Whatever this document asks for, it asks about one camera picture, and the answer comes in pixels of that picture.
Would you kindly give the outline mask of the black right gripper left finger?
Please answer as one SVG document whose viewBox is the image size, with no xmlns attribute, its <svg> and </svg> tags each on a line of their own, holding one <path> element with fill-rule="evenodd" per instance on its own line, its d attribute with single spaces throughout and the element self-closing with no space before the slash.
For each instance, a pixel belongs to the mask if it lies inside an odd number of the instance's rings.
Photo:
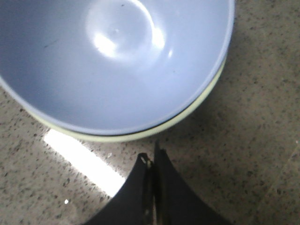
<svg viewBox="0 0 300 225">
<path fill-rule="evenodd" d="M 123 186 L 87 225 L 152 225 L 153 168 L 146 153 L 140 153 Z"/>
</svg>

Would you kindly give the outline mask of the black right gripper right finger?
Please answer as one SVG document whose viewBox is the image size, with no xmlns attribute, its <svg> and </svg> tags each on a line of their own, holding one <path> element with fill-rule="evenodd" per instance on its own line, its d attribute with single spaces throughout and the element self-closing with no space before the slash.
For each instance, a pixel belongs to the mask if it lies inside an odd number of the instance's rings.
<svg viewBox="0 0 300 225">
<path fill-rule="evenodd" d="M 159 142 L 154 148 L 154 193 L 159 225 L 229 225 L 182 179 Z"/>
</svg>

